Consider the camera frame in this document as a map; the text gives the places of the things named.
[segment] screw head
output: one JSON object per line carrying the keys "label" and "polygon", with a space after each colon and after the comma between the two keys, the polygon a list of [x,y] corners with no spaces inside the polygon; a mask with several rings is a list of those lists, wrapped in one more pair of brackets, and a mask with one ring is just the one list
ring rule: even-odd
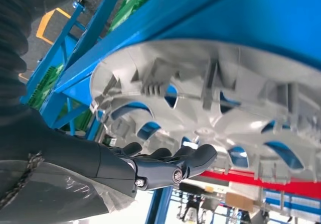
{"label": "screw head", "polygon": [[143,187],[145,185],[145,180],[137,179],[136,180],[135,185],[138,187]]}
{"label": "screw head", "polygon": [[179,168],[174,170],[174,172],[173,173],[173,181],[175,184],[181,182],[182,178],[183,178],[183,173]]}

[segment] blue metal beam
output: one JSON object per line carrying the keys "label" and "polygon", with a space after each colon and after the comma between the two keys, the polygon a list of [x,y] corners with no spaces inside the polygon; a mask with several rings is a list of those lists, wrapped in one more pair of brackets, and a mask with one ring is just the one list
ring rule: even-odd
{"label": "blue metal beam", "polygon": [[21,98],[22,103],[27,103],[33,94],[37,85],[44,76],[44,74],[50,66],[54,57],[60,48],[61,44],[65,42],[65,38],[72,28],[77,18],[84,11],[84,7],[78,5],[72,16],[63,27],[61,33],[56,39],[52,47],[41,60],[41,64],[38,65],[34,74],[27,82],[27,94]]}
{"label": "blue metal beam", "polygon": [[[67,108],[69,113],[72,111],[72,100],[69,97],[67,98]],[[69,121],[70,135],[72,136],[74,136],[75,134],[75,122],[73,120],[74,118]]]}
{"label": "blue metal beam", "polygon": [[99,121],[96,120],[96,118],[93,119],[93,121],[90,125],[90,129],[86,132],[86,139],[93,140],[95,138],[96,134],[97,133],[99,125],[100,125]]}
{"label": "blue metal beam", "polygon": [[145,224],[164,224],[172,192],[172,186],[154,190]]}
{"label": "blue metal beam", "polygon": [[72,121],[73,119],[81,115],[82,112],[84,112],[88,109],[88,106],[86,105],[81,105],[79,107],[77,107],[75,109],[71,110],[70,112],[67,113],[66,115],[61,117],[60,119],[56,121],[52,128],[54,129],[60,129],[64,125],[66,125],[69,123],[70,121]]}
{"label": "blue metal beam", "polygon": [[116,3],[117,0],[102,0],[87,24],[86,30],[78,41],[66,68],[67,69],[72,66],[89,49],[94,46]]}

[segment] blue post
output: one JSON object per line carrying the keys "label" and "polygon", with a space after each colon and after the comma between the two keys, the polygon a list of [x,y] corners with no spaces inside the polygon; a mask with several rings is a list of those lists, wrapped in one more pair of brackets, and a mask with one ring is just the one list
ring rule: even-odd
{"label": "blue post", "polygon": [[[70,113],[72,111],[72,100],[69,97],[67,98],[67,108],[68,112]],[[75,134],[75,122],[73,119],[69,121],[70,135],[74,136]]]}
{"label": "blue post", "polygon": [[172,192],[172,186],[154,191],[145,224],[164,224]]}
{"label": "blue post", "polygon": [[75,8],[72,16],[66,24],[61,33],[56,39],[52,47],[38,65],[32,77],[27,82],[27,94],[20,99],[21,103],[27,103],[33,94],[37,85],[45,75],[45,73],[52,64],[53,58],[56,55],[59,48],[65,41],[65,38],[69,33],[72,26],[76,22],[77,18],[84,11],[84,6],[78,4]]}
{"label": "blue post", "polygon": [[214,224],[214,212],[212,212],[212,220],[210,224]]}

